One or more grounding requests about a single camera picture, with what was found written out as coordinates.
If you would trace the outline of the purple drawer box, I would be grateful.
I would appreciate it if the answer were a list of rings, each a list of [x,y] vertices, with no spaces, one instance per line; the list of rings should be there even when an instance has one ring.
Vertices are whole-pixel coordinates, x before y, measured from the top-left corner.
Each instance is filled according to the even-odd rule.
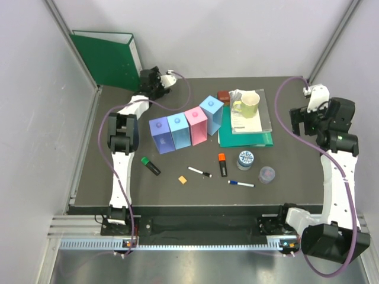
[[[160,154],[175,151],[174,141],[169,128],[167,117],[149,121],[150,133]]]

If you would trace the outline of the sky blue drawer box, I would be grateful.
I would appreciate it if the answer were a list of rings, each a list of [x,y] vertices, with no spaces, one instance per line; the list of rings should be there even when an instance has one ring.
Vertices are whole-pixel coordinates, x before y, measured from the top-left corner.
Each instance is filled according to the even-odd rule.
[[[191,145],[190,128],[183,112],[167,117],[172,139],[176,150]]]

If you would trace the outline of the pink drawer box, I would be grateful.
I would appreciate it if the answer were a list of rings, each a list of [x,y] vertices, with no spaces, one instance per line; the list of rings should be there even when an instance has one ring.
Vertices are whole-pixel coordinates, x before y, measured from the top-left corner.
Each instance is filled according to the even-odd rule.
[[[207,116],[203,110],[197,106],[184,112],[190,126],[190,136],[193,146],[207,140]]]

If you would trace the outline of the teal clip file folder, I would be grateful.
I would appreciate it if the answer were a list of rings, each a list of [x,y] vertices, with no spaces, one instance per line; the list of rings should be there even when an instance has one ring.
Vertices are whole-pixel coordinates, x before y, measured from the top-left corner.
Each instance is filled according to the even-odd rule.
[[[228,147],[272,147],[274,142],[271,133],[257,133],[257,134],[233,134],[230,108],[223,107],[223,115],[221,127],[219,128],[219,145],[222,148]]]

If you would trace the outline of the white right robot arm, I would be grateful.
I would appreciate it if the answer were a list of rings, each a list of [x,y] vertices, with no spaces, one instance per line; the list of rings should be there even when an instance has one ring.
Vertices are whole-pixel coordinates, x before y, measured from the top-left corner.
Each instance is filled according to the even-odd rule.
[[[355,103],[343,98],[311,99],[308,106],[290,111],[293,133],[316,136],[321,150],[324,194],[320,218],[297,206],[276,220],[278,230],[301,237],[305,255],[350,263],[370,246],[370,236],[361,232],[355,209],[355,166],[358,137],[349,133]]]

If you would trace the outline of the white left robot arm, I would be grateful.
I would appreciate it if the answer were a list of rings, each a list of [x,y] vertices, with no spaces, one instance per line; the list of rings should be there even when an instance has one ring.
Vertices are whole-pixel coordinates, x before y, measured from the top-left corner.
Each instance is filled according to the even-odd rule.
[[[139,146],[138,120],[157,99],[176,84],[173,71],[164,75],[158,67],[140,72],[140,85],[125,105],[111,108],[103,117],[98,131],[99,152],[113,174],[113,189],[107,209],[107,222],[120,234],[134,229],[130,180],[134,154]]]

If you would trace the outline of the light blue drawer box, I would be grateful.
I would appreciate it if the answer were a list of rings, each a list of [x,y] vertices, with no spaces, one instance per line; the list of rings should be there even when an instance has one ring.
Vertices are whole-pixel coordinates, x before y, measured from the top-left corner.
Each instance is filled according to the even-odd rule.
[[[208,96],[200,103],[200,108],[207,116],[207,132],[214,135],[222,124],[224,103],[213,96]]]

